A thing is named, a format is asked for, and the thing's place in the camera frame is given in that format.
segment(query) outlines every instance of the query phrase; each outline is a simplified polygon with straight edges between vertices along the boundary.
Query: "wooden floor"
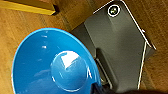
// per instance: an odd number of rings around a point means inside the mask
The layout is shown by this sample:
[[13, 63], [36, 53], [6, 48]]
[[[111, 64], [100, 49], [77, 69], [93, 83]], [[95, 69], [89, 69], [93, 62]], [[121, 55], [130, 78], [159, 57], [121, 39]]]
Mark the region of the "wooden floor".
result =
[[[31, 32], [54, 27], [70, 32], [110, 0], [43, 0], [59, 7], [56, 16], [0, 9], [0, 94], [12, 94], [11, 67], [17, 47]], [[124, 0], [153, 44], [141, 89], [168, 91], [168, 0]]]

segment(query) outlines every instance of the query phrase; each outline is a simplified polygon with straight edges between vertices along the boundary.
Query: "wooden surface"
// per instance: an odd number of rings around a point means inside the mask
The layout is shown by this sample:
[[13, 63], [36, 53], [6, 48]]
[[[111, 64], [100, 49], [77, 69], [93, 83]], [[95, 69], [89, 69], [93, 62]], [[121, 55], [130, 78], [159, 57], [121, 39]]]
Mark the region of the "wooden surface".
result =
[[38, 0], [0, 0], [0, 8], [52, 15], [56, 11], [52, 4]]
[[[12, 94], [11, 67], [20, 42], [44, 27], [73, 30], [109, 0], [43, 0], [59, 7], [56, 16], [0, 9], [0, 94]], [[168, 90], [168, 1], [125, 0], [156, 53], [145, 62], [141, 89]]]

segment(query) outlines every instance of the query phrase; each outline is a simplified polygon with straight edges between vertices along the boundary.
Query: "wooden table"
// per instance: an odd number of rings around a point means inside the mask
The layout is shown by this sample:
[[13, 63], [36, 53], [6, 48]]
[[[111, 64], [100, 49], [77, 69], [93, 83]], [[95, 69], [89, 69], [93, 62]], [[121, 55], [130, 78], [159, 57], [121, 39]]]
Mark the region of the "wooden table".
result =
[[[12, 94], [12, 61], [20, 42], [31, 32], [45, 27], [70, 32], [110, 0], [43, 0], [59, 7], [60, 13], [48, 16], [0, 9], [0, 94]], [[145, 62], [141, 89], [168, 90], [168, 1], [125, 0], [157, 52]]]

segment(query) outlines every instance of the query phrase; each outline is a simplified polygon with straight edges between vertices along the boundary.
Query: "gray panel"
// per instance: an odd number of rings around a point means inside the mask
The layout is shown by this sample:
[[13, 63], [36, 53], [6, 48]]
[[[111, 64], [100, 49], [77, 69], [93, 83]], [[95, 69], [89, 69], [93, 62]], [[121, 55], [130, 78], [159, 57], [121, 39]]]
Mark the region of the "gray panel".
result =
[[[121, 11], [113, 18], [107, 14], [107, 8], [114, 3], [120, 6]], [[113, 85], [116, 86], [116, 91], [138, 89], [145, 40], [124, 3], [109, 3], [89, 17], [84, 24], [95, 47], [106, 57], [106, 63], [113, 71], [111, 75], [116, 76], [117, 80], [112, 81], [117, 84]]]

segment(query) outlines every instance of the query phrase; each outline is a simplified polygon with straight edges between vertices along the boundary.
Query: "blue bowl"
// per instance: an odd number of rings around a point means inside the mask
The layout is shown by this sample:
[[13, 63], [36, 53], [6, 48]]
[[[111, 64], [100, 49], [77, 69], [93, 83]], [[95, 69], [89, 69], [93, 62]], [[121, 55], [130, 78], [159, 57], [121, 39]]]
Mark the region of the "blue bowl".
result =
[[91, 54], [70, 33], [43, 28], [28, 35], [13, 62], [13, 89], [17, 94], [89, 94], [101, 87]]

